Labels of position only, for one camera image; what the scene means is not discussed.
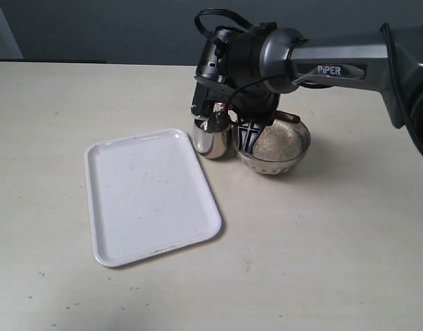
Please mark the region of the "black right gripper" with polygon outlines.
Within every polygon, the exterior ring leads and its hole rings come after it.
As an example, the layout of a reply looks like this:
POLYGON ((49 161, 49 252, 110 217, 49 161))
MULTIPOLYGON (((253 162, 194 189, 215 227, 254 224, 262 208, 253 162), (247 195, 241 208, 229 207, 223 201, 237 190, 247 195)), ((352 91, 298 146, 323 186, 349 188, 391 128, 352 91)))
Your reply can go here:
POLYGON ((227 84, 196 80, 190 112, 195 119, 208 120, 215 103, 223 103, 226 110, 236 113, 236 150, 252 154, 254 144, 266 128, 265 122, 274 117, 279 94, 258 89, 258 84, 238 91, 227 84))

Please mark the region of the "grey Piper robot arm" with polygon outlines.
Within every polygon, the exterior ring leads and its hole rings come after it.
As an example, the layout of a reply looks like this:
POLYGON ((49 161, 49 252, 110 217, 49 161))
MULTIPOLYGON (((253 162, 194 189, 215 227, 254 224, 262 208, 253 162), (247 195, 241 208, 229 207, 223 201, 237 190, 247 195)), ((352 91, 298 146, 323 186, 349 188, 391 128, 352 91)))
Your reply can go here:
POLYGON ((250 151, 283 94, 330 87, 381 94, 391 123, 406 128, 423 156, 423 26, 306 39, 292 28, 208 36, 195 74, 191 112, 209 118, 216 103, 233 110, 250 151))

